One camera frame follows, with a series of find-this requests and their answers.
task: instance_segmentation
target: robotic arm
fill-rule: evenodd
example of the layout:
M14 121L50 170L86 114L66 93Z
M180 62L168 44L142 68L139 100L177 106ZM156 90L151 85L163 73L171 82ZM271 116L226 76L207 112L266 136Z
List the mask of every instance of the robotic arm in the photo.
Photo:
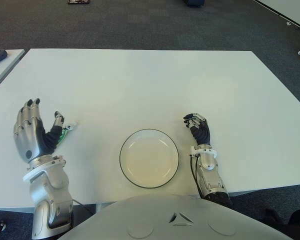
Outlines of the robotic arm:
M56 111L55 121L46 133L39 113L40 100L27 101L14 125L14 141L22 160L29 164L23 181L30 182L34 201L32 239L45 239L71 228L73 200L62 156L52 157L62 134L64 117Z
M198 113L186 115L184 123L190 128L198 146L190 148L190 163L200 197L232 208L227 189L218 173L217 152L210 146L210 131L207 120ZM195 173L192 167L195 161Z

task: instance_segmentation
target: white plate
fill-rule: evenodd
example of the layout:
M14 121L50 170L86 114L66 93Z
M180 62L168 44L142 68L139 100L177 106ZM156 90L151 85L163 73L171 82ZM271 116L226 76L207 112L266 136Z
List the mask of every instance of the white plate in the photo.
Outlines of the white plate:
M169 182L179 165L172 139L161 131L144 129L125 140L120 167L126 178L142 188L158 188Z

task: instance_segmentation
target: wire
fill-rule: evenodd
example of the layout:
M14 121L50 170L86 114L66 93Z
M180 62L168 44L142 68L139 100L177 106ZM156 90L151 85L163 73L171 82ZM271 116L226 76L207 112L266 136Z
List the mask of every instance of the wire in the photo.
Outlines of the wire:
M94 215L94 213L93 213L92 211L90 211L89 208L87 208L87 207L86 207L85 205L83 205L81 202L78 202L78 201L75 200L75 199L72 199L72 201L74 201L75 203L81 205L81 207L83 207L85 210L87 210L87 211L91 214L91 216Z
M198 157L196 157L196 161L195 161L195 174L194 174L194 169L192 167L192 157L190 156L190 167L191 167L191 173L192 173L192 176L193 176L193 179L194 179L194 182L196 184L196 188L198 189L198 192L199 192L199 195L200 195L200 198L204 198L201 190L200 190L200 187L198 185L198 181L197 181L197 165L198 165Z

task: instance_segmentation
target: white table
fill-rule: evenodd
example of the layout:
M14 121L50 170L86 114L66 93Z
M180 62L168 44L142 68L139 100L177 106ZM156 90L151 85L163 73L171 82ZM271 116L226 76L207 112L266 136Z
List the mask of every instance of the white table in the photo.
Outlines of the white table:
M23 49L6 50L6 52L8 55L5 59L0 61L0 83L5 79L25 53Z
M84 204L197 195L196 142L183 123L193 112L208 120L229 192L300 184L300 103L252 52L31 49L0 85L0 208L33 207L13 126L36 97L46 129L55 110L78 122L55 153ZM180 156L174 178L156 189L133 185L119 165L126 138L146 128L168 134Z

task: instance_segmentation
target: small green object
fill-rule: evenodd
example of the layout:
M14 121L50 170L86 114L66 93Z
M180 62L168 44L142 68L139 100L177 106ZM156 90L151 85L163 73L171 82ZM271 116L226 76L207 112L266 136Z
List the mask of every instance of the small green object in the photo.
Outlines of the small green object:
M63 129L62 129L62 133L61 136L59 138L58 144L57 146L60 145L60 143L65 139L66 135L68 132L72 131L74 129L74 127L77 126L77 123L72 123L70 125L66 125Z

